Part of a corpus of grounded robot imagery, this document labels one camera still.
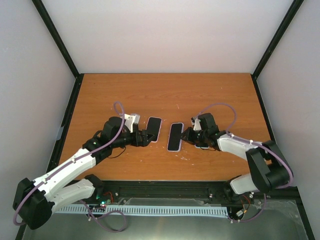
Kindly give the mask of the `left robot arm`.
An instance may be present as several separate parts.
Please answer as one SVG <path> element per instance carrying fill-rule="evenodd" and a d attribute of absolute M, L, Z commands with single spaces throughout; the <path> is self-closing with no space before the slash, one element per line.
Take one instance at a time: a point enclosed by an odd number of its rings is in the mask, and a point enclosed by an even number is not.
<path fill-rule="evenodd" d="M 13 223 L 35 230 L 43 226 L 59 209 L 83 199 L 103 198 L 102 182 L 89 175 L 70 184 L 77 176 L 107 159 L 115 148 L 146 147 L 158 137 L 158 130 L 140 130 L 138 115 L 110 117 L 82 147 L 61 165 L 34 180 L 22 179 L 16 188 Z"/>

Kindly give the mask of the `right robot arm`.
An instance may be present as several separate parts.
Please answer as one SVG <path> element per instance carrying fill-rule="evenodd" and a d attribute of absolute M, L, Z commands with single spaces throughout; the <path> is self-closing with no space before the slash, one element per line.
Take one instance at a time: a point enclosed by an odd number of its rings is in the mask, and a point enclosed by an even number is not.
<path fill-rule="evenodd" d="M 225 130 L 220 131 L 210 113 L 198 115 L 192 118 L 191 122 L 192 126 L 181 134 L 183 141 L 199 148 L 209 147 L 230 153 L 247 161 L 249 173 L 236 176 L 227 183 L 227 190 L 231 194 L 267 194 L 273 189 L 287 188 L 291 185 L 293 172 L 274 141 L 256 142 Z"/>

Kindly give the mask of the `light blue phone case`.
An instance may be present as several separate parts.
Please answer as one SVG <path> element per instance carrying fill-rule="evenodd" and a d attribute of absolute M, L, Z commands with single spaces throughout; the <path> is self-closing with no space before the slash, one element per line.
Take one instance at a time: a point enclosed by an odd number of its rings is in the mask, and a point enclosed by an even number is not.
<path fill-rule="evenodd" d="M 201 149 L 201 150 L 209 150 L 210 147 L 208 146 L 197 146 L 197 145 L 194 145 L 197 149 Z"/>

